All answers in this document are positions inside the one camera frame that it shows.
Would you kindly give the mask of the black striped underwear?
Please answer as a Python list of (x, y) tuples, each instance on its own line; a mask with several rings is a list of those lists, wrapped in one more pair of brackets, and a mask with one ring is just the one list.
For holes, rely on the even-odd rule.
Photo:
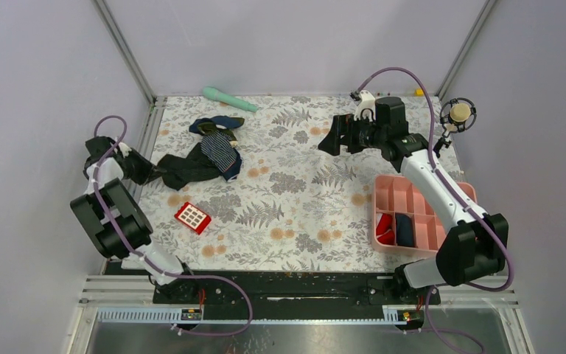
[(201, 150), (201, 143), (197, 143), (186, 157), (166, 154), (157, 166), (164, 184), (174, 190), (180, 190), (191, 182), (208, 181), (221, 176), (218, 168)]

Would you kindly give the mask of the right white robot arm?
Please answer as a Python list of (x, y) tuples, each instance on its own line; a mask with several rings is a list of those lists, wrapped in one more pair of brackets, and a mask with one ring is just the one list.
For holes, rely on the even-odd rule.
[(403, 101), (398, 97), (376, 100), (367, 91), (360, 93), (358, 101), (353, 114), (332, 118), (319, 150), (337, 156), (342, 147), (350, 154), (378, 149), (447, 227), (436, 255), (396, 269), (396, 299), (410, 304), (422, 295), (422, 288), (431, 285), (475, 286), (477, 279), (508, 266), (508, 221), (501, 214), (490, 215), (445, 173), (427, 139), (409, 131)]

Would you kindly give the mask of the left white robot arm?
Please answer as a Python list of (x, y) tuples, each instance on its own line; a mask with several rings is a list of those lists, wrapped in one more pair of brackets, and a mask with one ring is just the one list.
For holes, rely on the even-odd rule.
[(105, 258), (129, 260), (144, 268), (156, 285), (171, 285), (171, 294), (182, 303), (195, 300), (197, 280), (186, 263), (152, 240), (153, 227), (124, 180), (144, 185), (160, 176), (158, 168), (128, 145), (107, 136), (85, 143), (89, 157), (84, 176), (85, 192), (70, 208), (96, 250)]

